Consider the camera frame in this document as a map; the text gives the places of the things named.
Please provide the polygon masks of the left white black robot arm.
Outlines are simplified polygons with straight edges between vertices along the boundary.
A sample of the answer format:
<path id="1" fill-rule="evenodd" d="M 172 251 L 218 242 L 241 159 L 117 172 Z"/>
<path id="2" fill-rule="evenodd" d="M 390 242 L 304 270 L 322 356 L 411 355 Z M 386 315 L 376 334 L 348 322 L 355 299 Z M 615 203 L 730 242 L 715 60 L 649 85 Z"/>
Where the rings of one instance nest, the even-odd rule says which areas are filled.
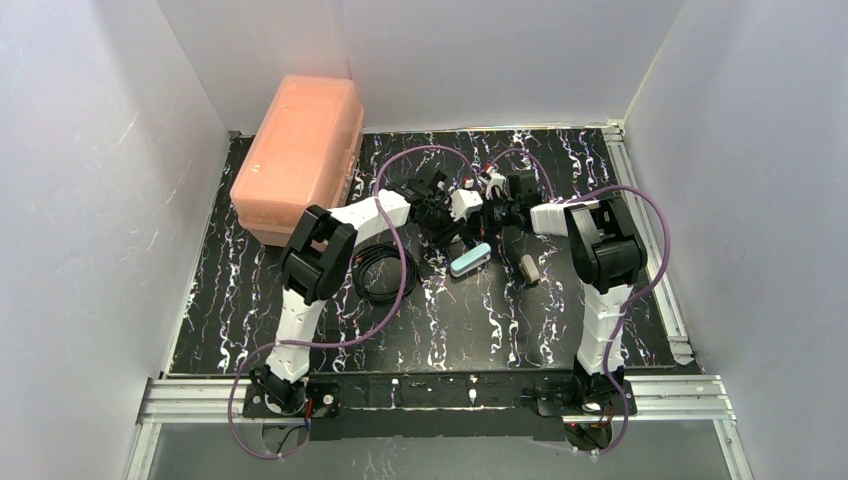
<path id="1" fill-rule="evenodd" d="M 308 207 L 283 251 L 281 318 L 265 364 L 250 372 L 253 387 L 283 414 L 298 413 L 317 322 L 344 283 L 355 248 L 408 223 L 452 239 L 482 205 L 473 190 L 409 180 L 344 207 Z"/>

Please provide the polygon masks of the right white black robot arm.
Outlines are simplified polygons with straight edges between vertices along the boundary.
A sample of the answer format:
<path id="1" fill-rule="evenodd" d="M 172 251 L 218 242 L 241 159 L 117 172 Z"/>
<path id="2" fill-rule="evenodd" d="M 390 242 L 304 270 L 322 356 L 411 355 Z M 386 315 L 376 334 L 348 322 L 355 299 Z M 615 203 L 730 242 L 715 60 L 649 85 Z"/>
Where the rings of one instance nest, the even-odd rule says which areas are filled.
<path id="1" fill-rule="evenodd" d="M 564 203 L 547 203 L 531 172 L 501 175 L 487 169 L 481 228 L 507 226 L 569 240 L 584 292 L 582 337 L 565 397 L 587 409 L 604 406 L 623 389 L 622 313 L 647 253 L 625 199 L 624 187 L 604 187 Z"/>

